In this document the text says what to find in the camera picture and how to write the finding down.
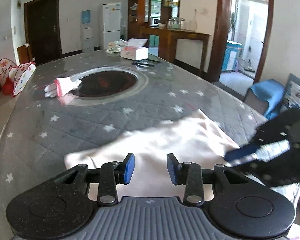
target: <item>refrigerator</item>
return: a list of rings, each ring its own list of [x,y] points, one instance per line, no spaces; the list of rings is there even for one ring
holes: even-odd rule
[[[102,5],[101,49],[107,49],[108,43],[120,39],[121,3]]]

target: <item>floral pillow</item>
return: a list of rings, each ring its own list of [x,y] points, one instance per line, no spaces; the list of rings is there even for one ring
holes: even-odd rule
[[[290,108],[300,109],[300,86],[293,81],[290,81],[287,86],[283,104],[281,107],[281,112],[286,111]]]

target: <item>gray tablecloth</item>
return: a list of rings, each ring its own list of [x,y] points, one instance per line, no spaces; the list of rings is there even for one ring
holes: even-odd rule
[[[56,77],[104,65],[135,68],[131,63],[117,53],[95,51],[36,69],[19,96],[0,142],[0,239],[12,236],[5,217],[9,201],[64,171],[63,157],[67,153],[100,147],[125,131],[177,120],[197,109],[216,121],[239,145],[247,143],[254,128],[265,122],[263,116],[230,94],[167,62],[143,69],[149,77],[148,86],[113,103],[68,106],[57,98],[44,97],[44,87]],[[285,147],[276,144],[263,149],[258,156],[273,158]],[[299,185],[291,185],[279,192],[293,202],[298,189]]]

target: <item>glove with pink cuff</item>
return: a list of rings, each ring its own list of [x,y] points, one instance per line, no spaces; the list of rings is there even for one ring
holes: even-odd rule
[[[45,87],[45,97],[53,98],[55,96],[64,96],[71,90],[77,89],[81,84],[81,80],[77,79],[74,82],[71,81],[70,77],[56,78],[53,84]]]

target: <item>wooden door frame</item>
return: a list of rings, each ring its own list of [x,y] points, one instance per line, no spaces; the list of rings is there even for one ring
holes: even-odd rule
[[[24,4],[24,21],[25,21],[25,35],[26,35],[26,42],[30,42],[29,41],[29,36],[28,36],[28,6],[36,3],[38,1],[41,0],[33,0],[30,2],[27,2]],[[62,58],[62,49],[61,49],[61,39],[60,39],[60,26],[59,26],[59,0],[56,0],[56,7],[57,7],[57,34],[58,34],[58,49],[59,49],[59,58]]]
[[[229,19],[231,17],[231,5],[232,0],[218,0],[210,63],[208,72],[205,75],[205,79],[209,82],[216,82],[220,79],[228,39],[228,31],[230,28]],[[259,82],[264,68],[272,32],[273,8],[274,0],[269,0],[264,44],[253,83]]]

